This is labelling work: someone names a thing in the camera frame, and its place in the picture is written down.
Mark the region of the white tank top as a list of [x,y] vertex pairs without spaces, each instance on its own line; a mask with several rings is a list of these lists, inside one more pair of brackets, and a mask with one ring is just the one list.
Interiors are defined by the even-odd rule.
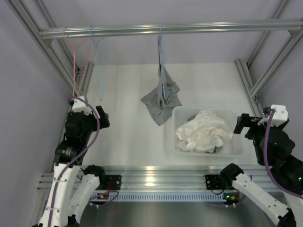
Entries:
[[228,123],[212,110],[201,110],[179,126],[175,135],[182,151],[213,154],[232,139],[233,132]]

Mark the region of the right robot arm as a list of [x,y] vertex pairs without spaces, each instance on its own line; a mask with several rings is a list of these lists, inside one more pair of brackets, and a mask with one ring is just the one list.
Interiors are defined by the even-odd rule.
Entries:
[[243,113],[234,128],[240,134],[249,130],[245,138],[253,142],[257,162],[266,168],[274,185],[280,189],[287,203],[281,203],[259,187],[236,164],[231,163],[219,175],[221,184],[234,188],[254,202],[277,227],[303,225],[303,162],[292,155],[295,143],[283,131],[289,119],[277,118],[277,111],[270,109],[266,118]]

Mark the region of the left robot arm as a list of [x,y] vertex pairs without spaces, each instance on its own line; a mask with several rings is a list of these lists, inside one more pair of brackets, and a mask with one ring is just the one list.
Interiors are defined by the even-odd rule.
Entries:
[[110,126],[108,114],[101,106],[74,107],[68,112],[63,140],[55,150],[53,183],[37,227],[78,227],[82,214],[96,189],[106,186],[107,177],[101,166],[84,169],[80,185],[73,190],[83,157],[103,128]]

